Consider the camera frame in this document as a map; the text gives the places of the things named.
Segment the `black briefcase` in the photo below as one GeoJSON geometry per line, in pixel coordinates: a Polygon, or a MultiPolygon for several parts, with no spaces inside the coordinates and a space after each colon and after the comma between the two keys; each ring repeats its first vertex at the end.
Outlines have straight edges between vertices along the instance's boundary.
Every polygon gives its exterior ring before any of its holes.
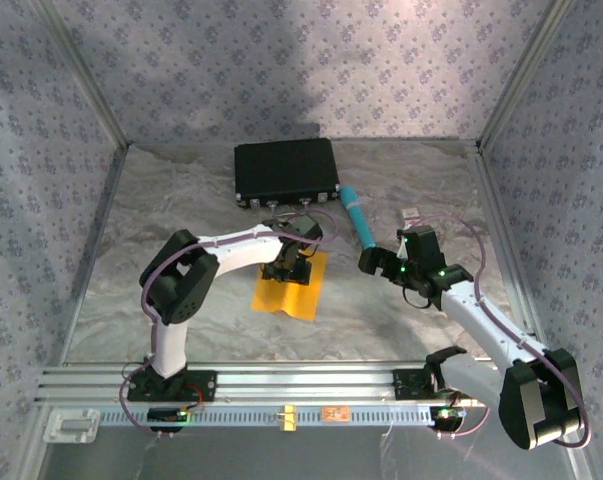
{"type": "Polygon", "coordinates": [[[323,203],[341,188],[332,142],[325,138],[239,145],[234,182],[242,208],[323,203]]]}

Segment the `aluminium frame post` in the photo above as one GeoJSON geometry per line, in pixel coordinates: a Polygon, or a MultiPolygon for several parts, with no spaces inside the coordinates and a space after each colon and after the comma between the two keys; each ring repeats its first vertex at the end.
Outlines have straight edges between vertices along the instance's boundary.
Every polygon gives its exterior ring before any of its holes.
{"type": "Polygon", "coordinates": [[[562,23],[573,10],[577,0],[550,0],[529,41],[516,63],[481,135],[477,138],[477,149],[481,155],[489,153],[499,135],[512,116],[518,102],[533,79],[545,54],[552,45],[562,23]]]}

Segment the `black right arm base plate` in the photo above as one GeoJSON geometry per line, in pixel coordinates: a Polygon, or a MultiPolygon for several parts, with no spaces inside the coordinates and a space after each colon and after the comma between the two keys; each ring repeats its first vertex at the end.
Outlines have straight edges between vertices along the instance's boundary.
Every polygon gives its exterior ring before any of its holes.
{"type": "Polygon", "coordinates": [[[445,399],[454,393],[426,368],[393,370],[392,387],[397,401],[445,399]]]}

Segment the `aluminium side rail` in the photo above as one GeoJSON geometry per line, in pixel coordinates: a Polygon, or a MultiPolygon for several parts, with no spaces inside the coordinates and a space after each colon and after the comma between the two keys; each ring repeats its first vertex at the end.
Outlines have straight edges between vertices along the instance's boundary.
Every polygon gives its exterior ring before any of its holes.
{"type": "Polygon", "coordinates": [[[98,247],[105,230],[128,150],[128,144],[115,149],[112,162],[105,177],[104,186],[100,190],[99,201],[83,246],[78,272],[72,284],[69,310],[63,323],[63,343],[56,355],[54,366],[63,366],[66,363],[78,316],[94,269],[98,247]]]}
{"type": "Polygon", "coordinates": [[[473,151],[468,159],[470,173],[478,190],[514,321],[528,333],[532,333],[541,343],[547,344],[548,340],[490,165],[475,143],[470,143],[470,146],[473,151]]]}

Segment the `white plastic bracket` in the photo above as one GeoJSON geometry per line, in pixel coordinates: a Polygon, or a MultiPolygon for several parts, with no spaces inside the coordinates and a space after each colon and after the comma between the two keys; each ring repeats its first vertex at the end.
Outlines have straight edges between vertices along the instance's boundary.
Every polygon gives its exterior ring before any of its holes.
{"type": "Polygon", "coordinates": [[[54,408],[48,417],[43,440],[49,444],[90,444],[97,436],[101,412],[92,408],[54,408]]]}

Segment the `controller board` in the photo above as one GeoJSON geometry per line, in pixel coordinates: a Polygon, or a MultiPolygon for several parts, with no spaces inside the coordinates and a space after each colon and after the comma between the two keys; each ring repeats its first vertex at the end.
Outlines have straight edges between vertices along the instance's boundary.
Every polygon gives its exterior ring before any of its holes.
{"type": "Polygon", "coordinates": [[[172,407],[153,407],[146,415],[146,420],[150,423],[157,423],[157,426],[151,426],[150,430],[155,433],[178,433],[187,424],[190,419],[190,413],[187,409],[172,407]]]}
{"type": "Polygon", "coordinates": [[[433,431],[452,435],[461,432],[467,410],[462,407],[432,407],[430,415],[434,422],[431,426],[433,431]]]}

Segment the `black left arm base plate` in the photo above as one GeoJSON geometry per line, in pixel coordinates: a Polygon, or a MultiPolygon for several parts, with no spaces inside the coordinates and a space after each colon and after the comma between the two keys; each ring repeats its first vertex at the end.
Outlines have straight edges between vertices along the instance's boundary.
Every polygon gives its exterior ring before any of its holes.
{"type": "Polygon", "coordinates": [[[217,372],[214,370],[182,369],[163,378],[152,368],[134,373],[128,388],[127,400],[154,403],[212,402],[215,398],[217,372]]]}

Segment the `left controller board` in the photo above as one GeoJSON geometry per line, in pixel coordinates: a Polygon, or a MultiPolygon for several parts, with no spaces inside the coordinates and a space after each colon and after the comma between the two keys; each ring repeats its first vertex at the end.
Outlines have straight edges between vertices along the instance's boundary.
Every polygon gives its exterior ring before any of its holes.
{"type": "Polygon", "coordinates": [[[187,424],[190,419],[190,413],[187,409],[172,407],[153,407],[146,415],[146,420],[150,423],[157,423],[157,426],[151,426],[150,430],[155,433],[178,433],[187,424]]]}

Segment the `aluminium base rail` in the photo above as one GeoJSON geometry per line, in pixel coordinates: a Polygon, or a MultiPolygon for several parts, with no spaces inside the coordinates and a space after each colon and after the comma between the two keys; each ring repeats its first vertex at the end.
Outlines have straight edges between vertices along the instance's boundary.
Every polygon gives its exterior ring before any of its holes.
{"type": "MultiPolygon", "coordinates": [[[[397,401],[392,387],[395,369],[426,368],[422,362],[277,362],[200,363],[188,370],[217,372],[212,402],[239,404],[376,404],[397,401]]],[[[468,355],[447,360],[441,368],[444,388],[459,391],[466,403],[499,402],[502,377],[488,362],[468,355]]],[[[74,364],[43,371],[35,393],[40,404],[55,406],[113,405],[119,399],[130,404],[188,405],[186,403],[131,402],[128,388],[134,366],[74,364]]],[[[440,404],[444,399],[403,402],[440,404]]]]}

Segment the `orange paper sheet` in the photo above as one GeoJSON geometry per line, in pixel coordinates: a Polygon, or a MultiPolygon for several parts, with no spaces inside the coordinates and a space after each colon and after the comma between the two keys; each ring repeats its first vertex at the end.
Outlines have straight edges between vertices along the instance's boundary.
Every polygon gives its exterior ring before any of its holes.
{"type": "Polygon", "coordinates": [[[328,254],[319,252],[310,258],[308,285],[265,280],[259,275],[251,309],[263,313],[285,313],[289,317],[314,321],[323,286],[328,254]]]}

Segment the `right controller board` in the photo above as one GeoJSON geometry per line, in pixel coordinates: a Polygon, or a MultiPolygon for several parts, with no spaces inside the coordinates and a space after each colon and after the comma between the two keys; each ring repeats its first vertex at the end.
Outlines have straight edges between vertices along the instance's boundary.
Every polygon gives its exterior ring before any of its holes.
{"type": "Polygon", "coordinates": [[[433,431],[452,435],[461,432],[467,410],[462,407],[432,407],[430,415],[434,422],[431,426],[433,431]]]}

